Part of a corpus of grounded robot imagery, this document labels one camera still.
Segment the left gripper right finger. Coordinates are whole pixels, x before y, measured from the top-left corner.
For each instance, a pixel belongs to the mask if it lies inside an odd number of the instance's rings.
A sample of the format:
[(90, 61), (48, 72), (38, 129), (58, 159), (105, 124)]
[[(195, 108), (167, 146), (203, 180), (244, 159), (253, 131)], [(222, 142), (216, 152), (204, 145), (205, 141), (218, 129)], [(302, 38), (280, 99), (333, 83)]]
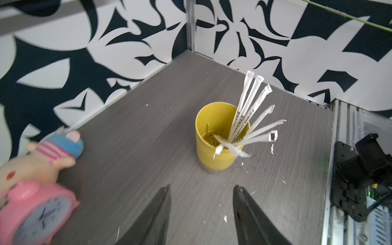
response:
[(233, 189), (233, 211), (240, 245), (290, 244), (248, 191), (239, 185)]

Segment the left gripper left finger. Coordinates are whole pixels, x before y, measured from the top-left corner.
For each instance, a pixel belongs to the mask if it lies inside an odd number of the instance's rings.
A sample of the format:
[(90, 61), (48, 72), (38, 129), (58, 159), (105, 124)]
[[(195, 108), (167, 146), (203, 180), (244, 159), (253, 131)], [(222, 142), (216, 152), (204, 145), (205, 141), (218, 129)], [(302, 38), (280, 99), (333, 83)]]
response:
[(164, 245), (171, 210), (170, 185), (159, 189), (117, 245)]

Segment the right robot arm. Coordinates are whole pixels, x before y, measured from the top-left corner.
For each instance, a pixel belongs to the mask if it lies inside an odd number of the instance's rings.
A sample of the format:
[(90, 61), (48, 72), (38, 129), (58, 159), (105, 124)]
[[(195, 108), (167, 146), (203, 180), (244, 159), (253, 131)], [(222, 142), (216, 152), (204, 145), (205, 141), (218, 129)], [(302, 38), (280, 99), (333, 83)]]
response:
[(387, 199), (388, 193), (367, 207), (366, 189), (373, 184), (392, 185), (392, 156), (379, 145), (377, 133), (370, 133), (355, 148), (337, 141), (334, 146), (330, 201), (356, 222), (364, 222), (369, 214)]

